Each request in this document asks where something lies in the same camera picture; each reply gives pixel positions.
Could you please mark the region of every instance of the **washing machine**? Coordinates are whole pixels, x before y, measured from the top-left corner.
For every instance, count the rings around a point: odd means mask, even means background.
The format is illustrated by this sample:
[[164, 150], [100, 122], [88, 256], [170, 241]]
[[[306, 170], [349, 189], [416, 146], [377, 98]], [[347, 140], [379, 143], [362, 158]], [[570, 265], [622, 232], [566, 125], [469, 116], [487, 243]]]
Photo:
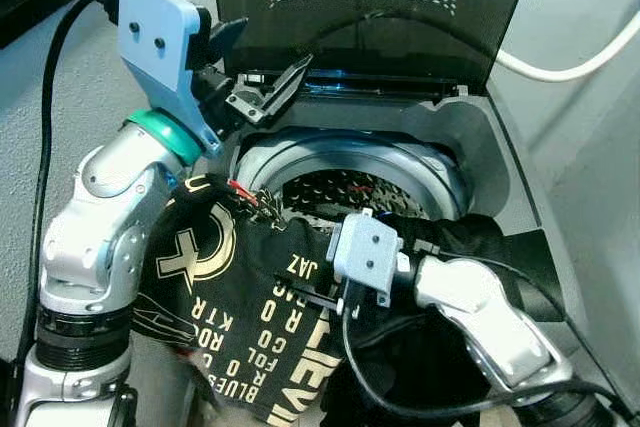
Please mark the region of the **washing machine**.
[[[330, 230], [370, 207], [436, 219], [496, 220], [513, 265], [585, 327], [573, 266], [509, 114], [487, 81], [518, 0], [217, 0], [248, 26], [226, 75], [267, 93], [313, 54], [291, 105], [247, 127], [210, 170], [268, 188], [285, 213]], [[512, 301], [571, 355], [577, 343], [537, 292]]]

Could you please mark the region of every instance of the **washing machine lid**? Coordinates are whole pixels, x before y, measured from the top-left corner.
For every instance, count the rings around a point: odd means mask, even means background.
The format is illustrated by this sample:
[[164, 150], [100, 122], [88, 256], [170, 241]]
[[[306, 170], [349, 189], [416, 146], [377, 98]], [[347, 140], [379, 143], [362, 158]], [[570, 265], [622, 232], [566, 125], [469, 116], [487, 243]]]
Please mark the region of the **washing machine lid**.
[[517, 0], [217, 0], [248, 17], [227, 73], [284, 70], [313, 51], [314, 72], [420, 77], [484, 91]]

